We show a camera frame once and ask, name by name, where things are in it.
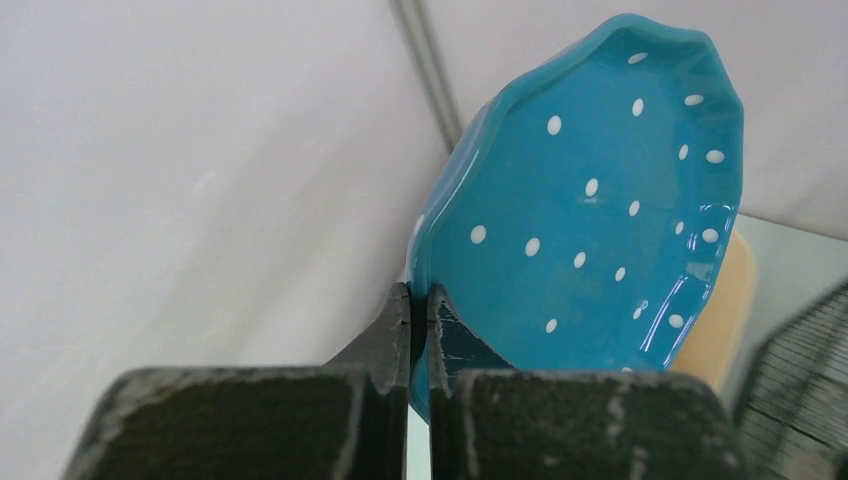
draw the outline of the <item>beige plate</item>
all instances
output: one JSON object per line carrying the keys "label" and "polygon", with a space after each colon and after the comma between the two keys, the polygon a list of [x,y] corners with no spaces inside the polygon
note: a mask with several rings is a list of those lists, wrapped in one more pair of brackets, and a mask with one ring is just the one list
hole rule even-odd
{"label": "beige plate", "polygon": [[674,359],[672,371],[694,375],[716,392],[721,390],[745,330],[756,284],[754,255],[734,231],[715,290]]}

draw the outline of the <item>black mesh basket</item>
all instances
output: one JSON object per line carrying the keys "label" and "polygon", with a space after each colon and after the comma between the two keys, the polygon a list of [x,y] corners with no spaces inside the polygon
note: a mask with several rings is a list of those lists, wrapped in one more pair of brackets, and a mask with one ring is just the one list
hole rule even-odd
{"label": "black mesh basket", "polygon": [[733,420],[757,478],[846,478],[848,281],[757,350]]}

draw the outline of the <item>plate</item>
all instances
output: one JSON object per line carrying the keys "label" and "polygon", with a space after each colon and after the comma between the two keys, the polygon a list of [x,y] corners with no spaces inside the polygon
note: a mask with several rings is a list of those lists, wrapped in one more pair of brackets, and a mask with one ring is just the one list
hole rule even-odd
{"label": "plate", "polygon": [[704,33],[608,20],[473,119],[410,240],[413,301],[443,285],[517,368],[667,368],[730,239],[742,127]]}

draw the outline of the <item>polka dot plate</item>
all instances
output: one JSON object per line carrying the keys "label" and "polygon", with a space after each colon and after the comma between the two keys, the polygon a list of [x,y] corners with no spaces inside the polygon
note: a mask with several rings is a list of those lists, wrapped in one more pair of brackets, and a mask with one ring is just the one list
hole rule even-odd
{"label": "polka dot plate", "polygon": [[413,298],[444,285],[517,368],[665,369],[724,258],[742,126],[709,37],[608,20],[472,120],[410,241]]}

